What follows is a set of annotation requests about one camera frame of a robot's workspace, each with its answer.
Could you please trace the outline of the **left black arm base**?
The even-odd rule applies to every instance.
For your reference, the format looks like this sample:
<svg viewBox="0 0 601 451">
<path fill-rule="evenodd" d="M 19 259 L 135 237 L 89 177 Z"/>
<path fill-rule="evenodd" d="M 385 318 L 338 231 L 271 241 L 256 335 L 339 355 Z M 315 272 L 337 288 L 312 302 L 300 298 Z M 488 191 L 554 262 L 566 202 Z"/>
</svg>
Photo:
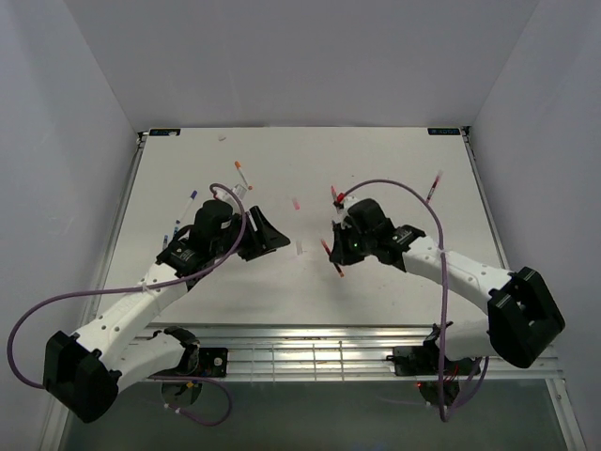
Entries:
<svg viewBox="0 0 601 451">
<path fill-rule="evenodd" d="M 201 348 L 187 368 L 165 369 L 154 374 L 153 378 L 225 378 L 228 356 L 228 348 Z"/>
</svg>

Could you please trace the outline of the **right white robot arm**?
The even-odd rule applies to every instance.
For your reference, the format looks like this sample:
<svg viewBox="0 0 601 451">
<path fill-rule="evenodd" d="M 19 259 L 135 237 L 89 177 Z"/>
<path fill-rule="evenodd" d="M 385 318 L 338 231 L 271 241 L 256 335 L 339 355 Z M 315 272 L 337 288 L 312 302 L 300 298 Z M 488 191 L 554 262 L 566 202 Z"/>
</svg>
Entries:
<svg viewBox="0 0 601 451">
<path fill-rule="evenodd" d="M 459 326 L 435 326 L 422 344 L 426 366 L 445 373 L 457 361 L 496 356 L 528 368 L 564 330 L 565 320 L 542 275 L 488 266 L 457 252 L 441 251 L 411 225 L 396 226 L 379 203 L 339 194 L 330 261 L 350 266 L 374 257 L 420 276 L 469 301 L 485 318 Z"/>
</svg>

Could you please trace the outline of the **orange red pen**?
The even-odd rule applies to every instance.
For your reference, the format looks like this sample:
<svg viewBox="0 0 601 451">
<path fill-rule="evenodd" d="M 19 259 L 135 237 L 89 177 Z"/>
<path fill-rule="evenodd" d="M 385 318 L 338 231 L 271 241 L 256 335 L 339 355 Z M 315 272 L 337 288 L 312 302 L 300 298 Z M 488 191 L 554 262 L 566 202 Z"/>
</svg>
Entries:
<svg viewBox="0 0 601 451">
<path fill-rule="evenodd" d="M 328 256 L 329 262 L 330 262 L 330 263 L 331 263 L 331 265 L 334 267 L 334 269 L 337 271 L 338 275 L 339 275 L 341 278 L 343 278 L 343 277 L 345 276 L 345 274 L 344 274 L 343 270 L 341 269 L 341 267 L 340 267 L 340 266 L 339 266 L 337 263 L 334 263 L 334 262 L 331 262 L 331 261 L 330 261 L 330 257 L 331 257 L 331 249 L 330 249 L 330 246 L 329 246 L 329 245 L 326 243 L 326 241 L 325 241 L 324 239 L 320 239 L 320 243 L 321 243 L 321 245 L 322 245 L 322 247 L 323 247 L 324 251 L 326 252 L 326 254 L 327 254 L 327 256 Z"/>
</svg>

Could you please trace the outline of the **red highlighter pen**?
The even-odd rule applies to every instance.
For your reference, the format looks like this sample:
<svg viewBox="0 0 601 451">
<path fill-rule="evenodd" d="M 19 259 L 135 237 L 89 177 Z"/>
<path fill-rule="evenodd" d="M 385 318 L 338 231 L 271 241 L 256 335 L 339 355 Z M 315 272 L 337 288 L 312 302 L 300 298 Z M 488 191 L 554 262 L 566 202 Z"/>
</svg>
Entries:
<svg viewBox="0 0 601 451">
<path fill-rule="evenodd" d="M 436 192 L 436 190 L 437 190 L 437 188 L 438 188 L 438 186 L 440 184 L 440 180 L 441 180 L 442 176 L 443 176 L 443 171 L 440 170 L 437 173 L 437 175 L 435 176 L 435 179 L 433 180 L 433 182 L 431 184 L 431 187 L 430 187 L 430 189 L 429 189 L 429 191 L 427 193 L 427 196 L 425 198 L 425 202 L 427 204 L 429 204 L 431 202 L 431 200 L 432 200 L 432 198 L 433 198 L 433 196 L 434 196 L 434 194 L 435 194 L 435 192 Z"/>
</svg>

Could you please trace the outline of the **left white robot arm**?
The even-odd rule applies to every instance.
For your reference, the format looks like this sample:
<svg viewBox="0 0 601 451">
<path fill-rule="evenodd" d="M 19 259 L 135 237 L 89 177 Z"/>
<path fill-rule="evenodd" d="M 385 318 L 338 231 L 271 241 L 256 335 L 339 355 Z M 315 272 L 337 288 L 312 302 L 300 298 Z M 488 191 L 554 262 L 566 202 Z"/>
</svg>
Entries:
<svg viewBox="0 0 601 451">
<path fill-rule="evenodd" d="M 230 256 L 250 261 L 290 244 L 259 207 L 245 210 L 221 184 L 210 190 L 213 197 L 178 228 L 134 289 L 74 333 L 48 340 L 43 386 L 83 422 L 98 420 L 120 392 L 150 376 L 194 373 L 200 344 L 192 332 L 169 326 L 145 342 L 135 337 Z"/>
</svg>

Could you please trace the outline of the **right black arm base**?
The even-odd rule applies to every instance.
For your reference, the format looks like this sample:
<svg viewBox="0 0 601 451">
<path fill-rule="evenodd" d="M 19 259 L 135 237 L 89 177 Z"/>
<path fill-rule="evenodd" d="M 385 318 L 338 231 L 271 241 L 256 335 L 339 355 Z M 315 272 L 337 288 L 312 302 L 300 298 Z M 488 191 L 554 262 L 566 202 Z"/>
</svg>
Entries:
<svg viewBox="0 0 601 451">
<path fill-rule="evenodd" d="M 439 373 L 439 350 L 428 349 L 424 346 L 394 347 L 392 353 L 386 356 L 386 361 L 393 364 L 396 376 L 429 376 Z M 468 376 L 475 369 L 475 375 L 481 372 L 480 365 L 475 360 L 463 358 L 452 361 L 444 358 L 443 376 Z"/>
</svg>

